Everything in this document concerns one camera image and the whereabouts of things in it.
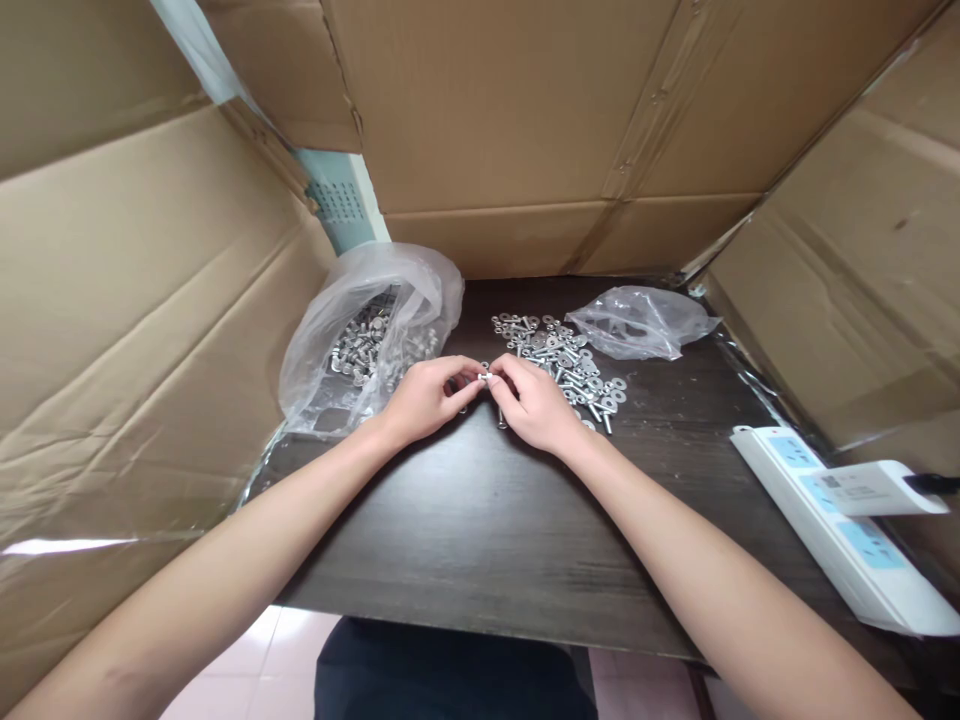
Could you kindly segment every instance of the forearm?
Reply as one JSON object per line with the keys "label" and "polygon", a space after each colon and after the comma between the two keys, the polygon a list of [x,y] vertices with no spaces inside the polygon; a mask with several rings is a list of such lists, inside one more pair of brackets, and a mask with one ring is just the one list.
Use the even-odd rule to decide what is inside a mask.
{"label": "forearm", "polygon": [[[227,518],[98,625],[11,717],[156,717],[271,603],[369,478],[399,450],[379,418]],[[92,698],[87,707],[78,698]],[[31,708],[39,702],[39,708]]]}
{"label": "forearm", "polygon": [[697,647],[760,716],[911,718],[853,648],[748,553],[598,434],[561,452]]}

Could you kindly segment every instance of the plastic bag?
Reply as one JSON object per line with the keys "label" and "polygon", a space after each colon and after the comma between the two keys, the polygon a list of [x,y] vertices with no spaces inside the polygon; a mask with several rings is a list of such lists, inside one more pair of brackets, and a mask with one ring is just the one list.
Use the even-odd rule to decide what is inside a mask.
{"label": "plastic bag", "polygon": [[685,295],[634,285],[607,290],[566,319],[615,360],[676,360],[681,345],[699,340],[720,323]]}
{"label": "plastic bag", "polygon": [[[382,293],[394,298],[390,322],[373,376],[355,387],[352,378],[331,370],[331,350],[347,324]],[[460,272],[436,250],[373,242],[341,255],[283,358],[280,406],[287,431],[342,437],[380,412],[410,365],[443,347],[460,320],[462,300]]]}

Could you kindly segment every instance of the white power strip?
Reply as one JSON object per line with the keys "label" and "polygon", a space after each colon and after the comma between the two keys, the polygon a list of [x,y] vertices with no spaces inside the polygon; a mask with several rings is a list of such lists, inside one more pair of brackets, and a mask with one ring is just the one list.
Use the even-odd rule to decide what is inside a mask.
{"label": "white power strip", "polygon": [[883,530],[839,512],[820,490],[811,473],[826,466],[796,432],[738,426],[730,440],[861,622],[904,635],[960,635],[960,615]]}

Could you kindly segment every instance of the person's leg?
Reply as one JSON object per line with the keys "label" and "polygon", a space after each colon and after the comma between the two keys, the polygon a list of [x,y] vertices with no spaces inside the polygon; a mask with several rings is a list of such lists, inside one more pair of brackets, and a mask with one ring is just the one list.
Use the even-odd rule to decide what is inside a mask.
{"label": "person's leg", "polygon": [[570,657],[546,643],[344,618],[317,660],[317,720],[596,720]]}

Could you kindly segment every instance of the dark wooden table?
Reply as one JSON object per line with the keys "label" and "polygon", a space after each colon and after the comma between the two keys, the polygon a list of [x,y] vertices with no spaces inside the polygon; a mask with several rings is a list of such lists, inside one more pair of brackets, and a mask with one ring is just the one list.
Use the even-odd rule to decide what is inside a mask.
{"label": "dark wooden table", "polygon": [[[444,348],[505,351],[501,312],[562,318],[616,279],[468,282]],[[628,458],[727,533],[840,631],[892,682],[909,686],[891,643],[861,625],[728,440],[773,424],[704,339],[683,357],[614,361],[628,384],[611,438]],[[252,495],[329,446],[287,436]],[[279,602],[342,615],[700,659],[617,528],[577,478],[512,431],[481,394],[469,412],[384,468],[331,529]],[[710,597],[704,596],[709,603]]]}

